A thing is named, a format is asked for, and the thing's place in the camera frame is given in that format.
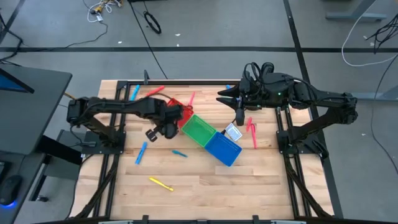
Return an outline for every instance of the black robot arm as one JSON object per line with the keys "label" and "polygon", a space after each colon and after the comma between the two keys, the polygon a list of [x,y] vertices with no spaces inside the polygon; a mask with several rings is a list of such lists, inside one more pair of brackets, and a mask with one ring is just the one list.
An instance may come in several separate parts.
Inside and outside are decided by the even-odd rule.
{"label": "black robot arm", "polygon": [[71,100],[68,105],[67,121],[72,126],[83,125],[99,135],[105,146],[117,146],[120,133],[110,126],[105,126],[94,115],[98,113],[134,114],[151,120],[156,127],[146,132],[151,141],[157,139],[156,133],[171,139],[178,133],[177,121],[182,118],[180,105],[168,107],[164,100],[145,97],[136,101],[107,100],[97,97]]}
{"label": "black robot arm", "polygon": [[355,112],[357,99],[350,93],[332,93],[320,91],[309,83],[283,73],[273,73],[274,66],[265,63],[260,75],[254,72],[253,79],[246,71],[239,84],[228,90],[219,91],[218,101],[236,111],[236,124],[244,123],[244,110],[260,110],[261,108],[281,108],[290,105],[295,109],[306,109],[310,106],[327,107],[328,112],[319,118],[301,126],[289,129],[289,142],[305,139],[332,124],[351,124],[357,118]]}

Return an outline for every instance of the blue plastic container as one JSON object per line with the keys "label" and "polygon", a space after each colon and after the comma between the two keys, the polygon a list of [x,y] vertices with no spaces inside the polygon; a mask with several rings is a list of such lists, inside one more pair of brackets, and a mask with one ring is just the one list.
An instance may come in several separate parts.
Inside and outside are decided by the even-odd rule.
{"label": "blue plastic container", "polygon": [[223,134],[216,132],[207,142],[205,149],[227,166],[232,166],[242,148]]}

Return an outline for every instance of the green plastic container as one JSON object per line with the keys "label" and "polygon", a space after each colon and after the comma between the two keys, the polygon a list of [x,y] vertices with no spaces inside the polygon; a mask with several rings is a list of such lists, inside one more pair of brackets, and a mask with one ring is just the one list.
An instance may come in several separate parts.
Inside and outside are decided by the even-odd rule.
{"label": "green plastic container", "polygon": [[207,142],[217,132],[215,128],[195,114],[185,123],[181,130],[202,147],[205,147]]}

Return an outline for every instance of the wooden table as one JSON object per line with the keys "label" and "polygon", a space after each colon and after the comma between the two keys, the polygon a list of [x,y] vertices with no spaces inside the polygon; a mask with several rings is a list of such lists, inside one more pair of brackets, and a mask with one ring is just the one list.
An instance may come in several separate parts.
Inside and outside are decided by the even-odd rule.
{"label": "wooden table", "polygon": [[[117,80],[103,80],[98,96],[113,99],[116,83]],[[141,86],[137,98],[157,87]],[[216,101],[217,91],[224,89],[224,85],[167,85],[162,93],[187,103],[195,91],[195,114],[222,131],[235,116],[231,108]],[[310,121],[308,110],[291,109],[291,115],[297,126]],[[182,132],[171,140],[158,134],[156,142],[148,141],[145,132],[154,125],[149,120],[127,115],[126,148],[119,162],[111,218],[140,220],[143,215],[149,215],[151,220],[250,220],[253,215],[259,215],[260,219],[292,219],[284,161],[277,149],[275,111],[246,111],[246,120],[250,116],[256,125],[258,149],[253,148],[251,133],[246,132],[246,127],[238,127],[243,137],[237,144],[243,151],[233,166],[227,167]],[[109,114],[99,114],[97,118],[109,124]],[[137,166],[134,162],[144,141],[148,147]],[[172,149],[188,157],[175,155]],[[93,156],[81,168],[72,216],[96,190],[102,158]],[[328,213],[333,213],[319,157],[302,154],[300,158],[308,190]],[[172,186],[174,192],[151,182],[148,179],[151,176]],[[296,194],[303,215],[301,194],[298,190]]]}

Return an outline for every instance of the computer screen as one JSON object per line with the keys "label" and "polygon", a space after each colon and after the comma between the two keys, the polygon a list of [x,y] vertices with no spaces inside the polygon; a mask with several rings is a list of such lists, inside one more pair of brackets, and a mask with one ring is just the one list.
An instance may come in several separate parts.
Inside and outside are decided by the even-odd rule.
{"label": "computer screen", "polygon": [[33,93],[34,89],[0,68],[0,90]]}

